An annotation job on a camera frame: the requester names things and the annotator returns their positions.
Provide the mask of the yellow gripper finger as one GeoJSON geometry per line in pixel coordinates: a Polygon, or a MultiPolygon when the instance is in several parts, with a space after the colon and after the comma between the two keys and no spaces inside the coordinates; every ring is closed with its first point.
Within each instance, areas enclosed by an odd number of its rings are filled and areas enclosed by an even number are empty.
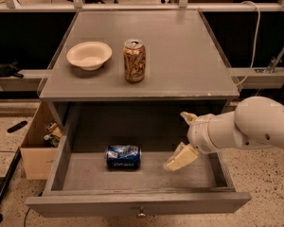
{"type": "Polygon", "coordinates": [[[189,126],[198,118],[198,116],[196,114],[188,113],[188,112],[181,112],[180,116],[183,117],[183,119],[186,121],[186,123],[189,126]]]}
{"type": "Polygon", "coordinates": [[[199,152],[193,146],[181,142],[173,155],[165,162],[164,169],[167,171],[179,170],[191,164],[198,156],[199,152]]]}

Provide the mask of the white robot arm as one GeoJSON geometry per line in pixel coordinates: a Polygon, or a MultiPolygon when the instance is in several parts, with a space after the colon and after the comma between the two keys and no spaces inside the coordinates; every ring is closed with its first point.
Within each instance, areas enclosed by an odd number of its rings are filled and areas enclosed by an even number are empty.
{"type": "Polygon", "coordinates": [[[223,148],[284,149],[284,106],[268,97],[248,97],[229,113],[197,116],[182,112],[181,116],[188,124],[188,143],[179,144],[165,162],[168,171],[179,170],[199,155],[223,148]]]}

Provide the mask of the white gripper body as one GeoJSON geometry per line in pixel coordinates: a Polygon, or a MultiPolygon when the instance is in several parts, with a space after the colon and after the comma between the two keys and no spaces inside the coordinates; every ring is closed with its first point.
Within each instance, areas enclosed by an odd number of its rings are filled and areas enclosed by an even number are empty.
{"type": "Polygon", "coordinates": [[[198,116],[189,126],[186,135],[189,144],[200,153],[214,153],[219,151],[209,136],[209,122],[211,117],[211,113],[198,116]]]}

